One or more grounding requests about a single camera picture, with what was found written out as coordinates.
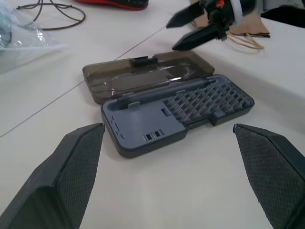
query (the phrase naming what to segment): textured gripper surface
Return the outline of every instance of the textured gripper surface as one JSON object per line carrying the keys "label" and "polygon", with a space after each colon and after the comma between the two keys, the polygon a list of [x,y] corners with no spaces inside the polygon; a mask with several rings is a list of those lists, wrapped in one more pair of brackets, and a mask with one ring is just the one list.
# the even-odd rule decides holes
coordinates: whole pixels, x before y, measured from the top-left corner
{"label": "textured gripper surface", "polygon": [[304,198],[305,182],[267,138],[239,127],[235,134],[258,201],[273,228],[284,228]]}
{"label": "textured gripper surface", "polygon": [[167,98],[163,102],[181,123],[219,111],[230,115],[253,106],[251,98],[228,82],[216,82],[205,88]]}
{"label": "textured gripper surface", "polygon": [[95,181],[101,148],[101,136],[96,131],[80,140],[56,184],[71,217],[73,229],[78,229],[81,225]]}

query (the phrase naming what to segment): case latch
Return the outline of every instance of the case latch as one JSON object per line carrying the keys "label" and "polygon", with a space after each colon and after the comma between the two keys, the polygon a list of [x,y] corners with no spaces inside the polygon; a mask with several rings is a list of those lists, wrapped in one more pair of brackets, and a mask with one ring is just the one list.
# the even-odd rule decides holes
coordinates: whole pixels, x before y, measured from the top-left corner
{"label": "case latch", "polygon": [[152,58],[148,58],[148,56],[138,57],[131,59],[132,68],[142,68],[151,65],[157,65],[158,58],[153,56]]}

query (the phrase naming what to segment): plastic bag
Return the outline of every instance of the plastic bag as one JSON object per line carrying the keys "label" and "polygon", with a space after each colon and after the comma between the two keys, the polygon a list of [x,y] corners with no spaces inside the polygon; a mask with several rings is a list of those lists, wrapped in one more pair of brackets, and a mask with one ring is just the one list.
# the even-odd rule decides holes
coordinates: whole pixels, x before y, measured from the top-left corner
{"label": "plastic bag", "polygon": [[0,0],[0,73],[64,45],[43,31],[32,17]]}

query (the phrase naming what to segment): screwdriver bit set case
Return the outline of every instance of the screwdriver bit set case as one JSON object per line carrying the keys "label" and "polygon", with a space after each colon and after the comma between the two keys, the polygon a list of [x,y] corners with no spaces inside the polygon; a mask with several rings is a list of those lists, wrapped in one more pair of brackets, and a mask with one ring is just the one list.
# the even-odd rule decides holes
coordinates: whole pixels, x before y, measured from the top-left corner
{"label": "screwdriver bit set case", "polygon": [[244,115],[254,100],[192,51],[87,65],[83,74],[118,153],[133,158],[190,129]]}

